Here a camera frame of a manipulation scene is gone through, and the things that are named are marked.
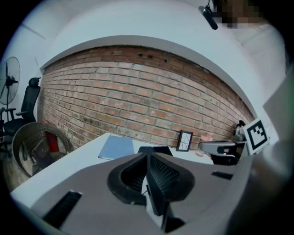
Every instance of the black device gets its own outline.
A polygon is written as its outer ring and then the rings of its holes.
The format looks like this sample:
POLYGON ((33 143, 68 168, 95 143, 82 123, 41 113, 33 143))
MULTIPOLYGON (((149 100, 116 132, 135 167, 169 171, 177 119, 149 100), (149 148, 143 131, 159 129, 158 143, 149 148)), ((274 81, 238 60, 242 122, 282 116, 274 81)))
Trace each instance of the black device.
POLYGON ((205 7, 200 7, 199 9, 202 11, 202 15, 205 17, 208 24, 211 26, 213 30, 217 30, 218 26, 214 20, 214 14, 209 6, 210 0, 208 1, 208 4, 205 7))
POLYGON ((146 154, 150 154, 153 152, 161 152, 170 156, 173 156, 170 148, 168 146, 156 146, 156 147, 147 147, 147 146, 142 146, 139 148, 138 153, 143 152, 146 154))

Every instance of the black office chair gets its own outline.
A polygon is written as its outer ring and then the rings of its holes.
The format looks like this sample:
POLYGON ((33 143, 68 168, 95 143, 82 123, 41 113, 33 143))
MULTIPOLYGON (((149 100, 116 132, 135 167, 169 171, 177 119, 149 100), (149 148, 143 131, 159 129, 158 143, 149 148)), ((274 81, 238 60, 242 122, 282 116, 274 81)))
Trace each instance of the black office chair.
POLYGON ((0 110, 1 116, 3 111, 10 112, 12 119, 3 125, 5 135, 14 136, 23 125, 36 121, 34 117, 34 106, 40 93, 39 79, 40 78, 31 78, 28 82, 21 112, 15 114, 17 116, 22 116, 22 118, 14 119, 13 111, 16 110, 16 108, 0 110))

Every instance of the white desk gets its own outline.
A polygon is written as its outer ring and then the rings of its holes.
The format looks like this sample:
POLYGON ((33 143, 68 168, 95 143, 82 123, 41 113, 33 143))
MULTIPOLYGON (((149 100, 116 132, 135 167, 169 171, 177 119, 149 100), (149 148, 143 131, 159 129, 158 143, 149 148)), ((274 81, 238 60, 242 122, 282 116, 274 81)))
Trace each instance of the white desk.
MULTIPOLYGON (((109 133, 103 134, 79 149, 67 154, 18 186, 11 192, 11 196, 15 200, 31 208, 44 193, 77 171, 88 166, 107 162, 108 160, 106 159, 98 158, 98 155, 110 135, 109 133)), ((137 153, 141 146, 157 145, 133 140, 133 146, 134 153, 137 153)), ((207 155, 198 157, 193 151, 177 152, 174 148, 170 148, 170 151, 174 157, 194 162, 213 164, 212 160, 207 155)))

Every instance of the white wall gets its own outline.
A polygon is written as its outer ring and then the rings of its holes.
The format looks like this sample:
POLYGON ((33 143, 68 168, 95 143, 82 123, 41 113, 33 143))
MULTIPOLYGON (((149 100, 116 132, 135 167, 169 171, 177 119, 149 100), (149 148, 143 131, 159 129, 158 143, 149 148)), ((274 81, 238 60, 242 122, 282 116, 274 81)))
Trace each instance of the white wall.
MULTIPOLYGON (((57 32, 69 21, 67 15, 56 0, 44 1, 39 4, 14 33, 2 57, 4 61, 15 56, 20 63, 20 82, 10 108, 20 112, 25 89, 33 77, 41 77, 40 64, 50 47, 57 32)), ((36 117, 37 104, 34 109, 36 117)))
POLYGON ((47 61, 93 45, 114 43, 153 44, 198 63, 228 83, 251 111, 269 124, 262 107, 265 90, 252 58, 227 29, 220 25, 212 30, 197 8, 173 0, 100 4, 59 32, 47 61))
POLYGON ((286 76, 283 38, 269 24, 232 29, 232 32, 260 70, 267 100, 286 76))

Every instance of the black mesh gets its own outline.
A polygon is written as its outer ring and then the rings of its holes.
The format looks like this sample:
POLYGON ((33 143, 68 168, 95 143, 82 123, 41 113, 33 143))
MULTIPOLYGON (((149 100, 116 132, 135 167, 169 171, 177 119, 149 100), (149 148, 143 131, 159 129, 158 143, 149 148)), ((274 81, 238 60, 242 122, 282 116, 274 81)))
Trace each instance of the black mesh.
POLYGON ((40 87, 30 87, 26 88, 26 92, 23 98, 23 105, 21 111, 28 111, 27 114, 23 114, 22 118, 27 122, 35 122, 36 119, 34 117, 34 107, 37 101, 38 95, 40 92, 40 87))
POLYGON ((147 173, 147 158, 144 157, 134 164, 130 165, 121 173, 121 180, 131 189, 140 192, 142 183, 147 173))
POLYGON ((179 172, 151 156, 151 174, 164 195, 179 182, 179 172))

